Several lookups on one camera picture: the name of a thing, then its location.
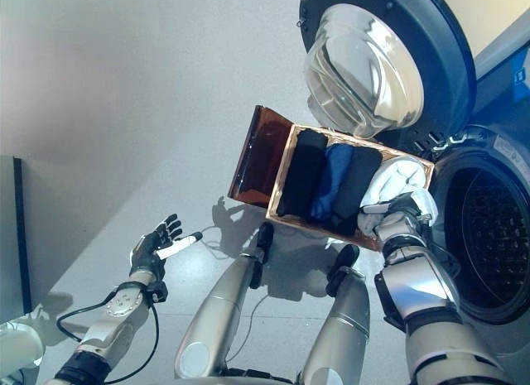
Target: robot wrist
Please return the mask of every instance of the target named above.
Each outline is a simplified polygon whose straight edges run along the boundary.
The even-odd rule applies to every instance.
[[[424,247],[406,246],[389,253],[375,285],[385,320],[401,331],[408,322],[457,320],[457,294],[451,279]]]

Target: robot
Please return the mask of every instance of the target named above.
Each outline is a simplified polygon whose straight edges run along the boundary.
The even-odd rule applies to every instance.
[[[385,263],[375,277],[385,320],[407,337],[411,385],[511,384],[498,360],[458,310],[458,292],[429,248],[430,215],[410,194],[362,208],[383,214],[374,227]],[[165,257],[200,234],[179,239],[181,222],[170,216],[142,236],[132,251],[131,271],[105,301],[103,317],[46,385],[103,384],[128,351],[154,303],[166,299]],[[217,281],[192,320],[176,352],[180,385],[281,385],[284,378],[228,368],[226,356],[238,328],[248,288],[258,288],[272,244],[273,226],[263,223],[253,253],[242,253]],[[369,337],[369,297],[364,276],[352,268],[359,249],[347,245],[328,274],[326,291],[335,298],[295,384],[359,383]]]

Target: white object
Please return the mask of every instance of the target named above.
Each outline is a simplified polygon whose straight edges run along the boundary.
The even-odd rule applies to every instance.
[[[169,258],[171,255],[175,255],[182,251],[185,248],[188,248],[191,244],[196,243],[199,239],[194,235],[187,236],[185,238],[182,238],[181,240],[177,240],[173,242],[173,244],[168,247],[164,248],[163,250],[157,251],[157,256],[160,259],[166,259]]]
[[[29,325],[8,322],[0,326],[0,378],[41,363],[44,345]]]
[[[392,200],[401,193],[425,186],[423,165],[412,157],[396,157],[385,161],[375,172],[361,200],[361,207]]]

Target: white cloth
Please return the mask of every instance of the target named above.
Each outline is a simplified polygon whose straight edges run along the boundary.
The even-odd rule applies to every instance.
[[[401,193],[425,186],[423,165],[413,157],[395,157],[385,161],[375,172],[361,200],[361,207],[392,200]]]

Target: washing machine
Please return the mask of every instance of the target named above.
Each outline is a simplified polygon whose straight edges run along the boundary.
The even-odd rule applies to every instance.
[[[422,101],[413,107],[402,105],[410,99],[403,89],[416,86],[411,92],[416,96],[418,88],[405,75],[397,75],[396,89],[391,85],[386,93],[387,100],[394,98],[387,107],[401,104],[406,110],[390,119],[394,123],[385,123],[384,131],[374,138],[435,162],[430,191],[440,215],[431,229],[433,252],[455,280],[466,319],[521,384],[530,381],[528,1],[519,0],[518,13],[483,46],[461,25],[450,0],[301,0],[298,22],[309,56],[322,43],[323,33],[348,29],[355,35],[348,42],[351,52],[343,49],[341,54],[341,64],[350,61],[353,69],[346,71],[330,59],[337,52],[332,45],[326,50],[324,44],[320,60],[327,64],[327,71],[335,72],[339,84],[354,86],[349,95],[357,106],[350,106],[358,117],[363,117],[364,109],[385,113],[384,108],[376,108],[382,99],[370,93],[378,83],[382,94],[382,72],[394,77],[405,64],[407,77],[415,71],[419,74]],[[340,5],[353,6],[352,14],[341,15]],[[491,12],[484,12],[484,24],[492,19]],[[397,43],[406,47],[405,54],[385,56],[385,50],[394,52]],[[364,51],[370,51],[365,62],[359,59]],[[407,68],[410,59],[414,71]],[[317,97],[321,93],[311,92]],[[331,88],[326,93],[329,96],[314,105],[320,106],[320,112],[314,112],[317,119],[356,135],[359,124],[350,126],[351,118],[342,116],[348,111],[344,96],[334,96]]]

